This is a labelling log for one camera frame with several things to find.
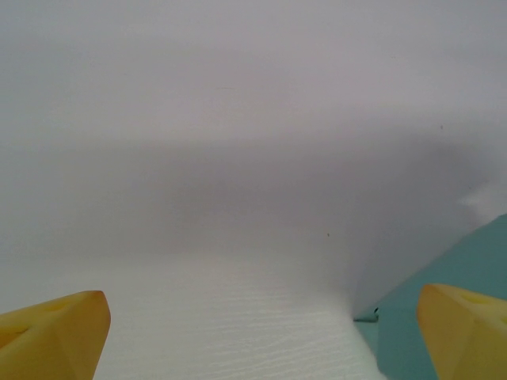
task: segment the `teal surface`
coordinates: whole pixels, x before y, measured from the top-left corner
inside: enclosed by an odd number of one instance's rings
[[[446,283],[506,299],[507,215],[466,236],[356,316],[356,326],[375,353],[379,369],[391,380],[436,380],[415,314],[426,283]]]

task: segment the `yellow plastic piece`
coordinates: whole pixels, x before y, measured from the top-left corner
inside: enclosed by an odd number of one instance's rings
[[[417,321],[440,380],[507,379],[507,301],[427,284]]]
[[[0,379],[90,380],[110,321],[101,291],[0,315]]]

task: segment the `teal box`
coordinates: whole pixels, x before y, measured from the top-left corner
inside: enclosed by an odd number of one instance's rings
[[[354,318],[390,380],[437,380],[416,319],[426,283],[446,283],[507,299],[507,215],[467,235]]]

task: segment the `white surface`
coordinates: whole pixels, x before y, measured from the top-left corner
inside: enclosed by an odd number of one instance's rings
[[[2,308],[105,290],[98,378],[375,378],[349,305],[505,212],[506,7],[3,2]]]

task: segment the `white wall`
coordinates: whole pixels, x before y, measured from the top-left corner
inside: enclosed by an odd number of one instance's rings
[[[506,7],[2,3],[0,263],[225,252],[366,306],[505,212]]]

